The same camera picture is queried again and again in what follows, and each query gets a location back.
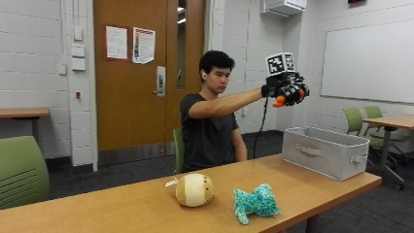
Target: black robotic glove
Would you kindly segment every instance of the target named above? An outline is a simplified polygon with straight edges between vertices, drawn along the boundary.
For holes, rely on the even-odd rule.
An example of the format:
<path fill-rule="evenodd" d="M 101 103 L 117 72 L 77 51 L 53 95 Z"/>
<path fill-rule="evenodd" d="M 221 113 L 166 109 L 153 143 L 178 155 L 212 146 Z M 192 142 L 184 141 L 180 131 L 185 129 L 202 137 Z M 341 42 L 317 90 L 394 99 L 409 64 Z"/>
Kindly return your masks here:
<path fill-rule="evenodd" d="M 307 86 L 302 83 L 300 73 L 281 74 L 266 78 L 266 85 L 261 87 L 261 96 L 276 98 L 273 107 L 293 106 L 309 95 Z"/>
<path fill-rule="evenodd" d="M 261 96 L 274 98 L 278 96 L 281 86 L 290 84 L 286 74 L 266 78 L 266 84 L 261 87 Z"/>

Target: teal plush toy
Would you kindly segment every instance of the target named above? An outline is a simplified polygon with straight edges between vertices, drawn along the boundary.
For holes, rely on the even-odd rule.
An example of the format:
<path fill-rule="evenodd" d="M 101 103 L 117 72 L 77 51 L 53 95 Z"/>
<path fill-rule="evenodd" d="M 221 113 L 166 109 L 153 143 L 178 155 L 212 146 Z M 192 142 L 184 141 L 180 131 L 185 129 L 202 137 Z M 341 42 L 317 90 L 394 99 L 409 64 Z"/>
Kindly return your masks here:
<path fill-rule="evenodd" d="M 249 224 L 248 215 L 274 216 L 280 213 L 272 187 L 268 183 L 262 183 L 252 194 L 240 189 L 234 189 L 234 214 L 238 221 Z"/>

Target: door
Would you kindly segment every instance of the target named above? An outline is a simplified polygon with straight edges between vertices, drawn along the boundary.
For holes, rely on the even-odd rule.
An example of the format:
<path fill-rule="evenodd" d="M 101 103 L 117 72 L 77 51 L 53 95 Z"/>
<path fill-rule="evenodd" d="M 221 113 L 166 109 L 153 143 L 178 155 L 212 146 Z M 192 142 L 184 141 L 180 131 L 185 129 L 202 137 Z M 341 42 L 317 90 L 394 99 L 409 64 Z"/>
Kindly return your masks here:
<path fill-rule="evenodd" d="M 204 53 L 205 1 L 193 0 L 186 5 L 188 28 L 194 27 L 192 30 L 198 35 L 192 33 L 186 36 L 185 59 L 189 60 L 185 66 L 186 82 L 185 88 L 177 89 L 178 0 L 95 1 L 100 156 L 101 154 L 118 156 L 120 153 L 101 152 L 129 149 L 129 151 L 138 152 L 134 155 L 129 154 L 126 160 L 140 159 L 140 156 L 145 158 L 142 156 L 165 155 L 165 145 L 172 142 L 172 129 L 180 127 L 180 100 L 185 94 L 198 92 L 201 88 L 198 63 L 194 61 L 200 60 Z M 146 64 L 106 60 L 106 25 L 129 27 L 128 50 L 132 50 L 132 28 L 154 30 L 154 60 Z M 156 94 L 160 80 L 157 67 L 165 67 L 166 70 L 164 97 Z"/>

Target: young man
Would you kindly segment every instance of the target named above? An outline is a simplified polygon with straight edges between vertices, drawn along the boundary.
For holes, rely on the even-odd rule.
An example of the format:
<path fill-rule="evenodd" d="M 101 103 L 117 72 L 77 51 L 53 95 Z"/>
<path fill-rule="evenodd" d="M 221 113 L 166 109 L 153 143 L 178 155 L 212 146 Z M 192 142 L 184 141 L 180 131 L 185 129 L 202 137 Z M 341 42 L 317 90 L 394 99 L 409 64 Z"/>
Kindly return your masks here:
<path fill-rule="evenodd" d="M 265 85 L 218 97 L 229 84 L 233 68 L 234 60 L 222 51 L 210 50 L 201 58 L 202 90 L 185 96 L 180 105 L 185 145 L 184 172 L 248 160 L 248 149 L 234 112 L 262 98 L 268 94 L 268 87 Z"/>

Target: green chair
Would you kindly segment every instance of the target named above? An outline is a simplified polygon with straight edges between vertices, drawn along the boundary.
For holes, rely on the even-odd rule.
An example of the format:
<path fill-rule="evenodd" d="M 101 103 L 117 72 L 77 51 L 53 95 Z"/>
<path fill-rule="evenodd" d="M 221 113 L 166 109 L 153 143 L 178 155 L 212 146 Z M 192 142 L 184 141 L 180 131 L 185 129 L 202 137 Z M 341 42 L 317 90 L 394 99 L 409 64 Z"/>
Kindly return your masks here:
<path fill-rule="evenodd" d="M 383 113 L 382 113 L 382 111 L 381 111 L 378 106 L 367 106 L 363 109 L 365 109 L 365 112 L 366 112 L 366 116 L 369 118 L 383 117 Z M 377 128 L 377 132 L 371 133 L 370 136 L 373 138 L 383 139 L 385 138 L 385 133 L 383 132 L 378 132 L 381 127 L 382 127 L 382 125 L 370 123 L 367 125 L 367 127 L 366 127 L 363 136 L 366 136 L 366 134 L 367 134 L 367 132 L 369 132 L 369 130 L 371 128 Z M 391 134 L 390 141 L 395 142 L 395 143 L 406 143 L 406 142 L 410 141 L 410 137 L 409 136 L 403 136 L 403 135 L 398 135 L 398 134 Z M 398 148 L 398 146 L 393 145 L 393 147 L 398 150 L 398 152 L 403 155 L 405 159 L 407 160 L 409 156 L 402 152 L 402 150 Z"/>
<path fill-rule="evenodd" d="M 35 138 L 0 139 L 0 210 L 48 199 L 49 174 Z"/>
<path fill-rule="evenodd" d="M 361 130 L 362 130 L 362 124 L 363 124 L 363 118 L 359 110 L 357 108 L 345 108 L 345 116 L 347 120 L 347 130 L 346 134 L 353 134 L 355 136 L 359 136 Z M 363 136 L 363 138 L 370 140 L 370 148 L 374 150 L 382 150 L 383 149 L 383 143 L 385 140 L 381 138 L 374 138 L 370 136 Z M 393 164 L 397 164 L 397 161 L 393 157 L 389 156 L 389 159 L 391 160 Z"/>
<path fill-rule="evenodd" d="M 173 129 L 172 134 L 176 145 L 176 170 L 173 171 L 173 174 L 177 175 L 182 173 L 182 161 L 184 161 L 182 129 L 181 128 Z"/>

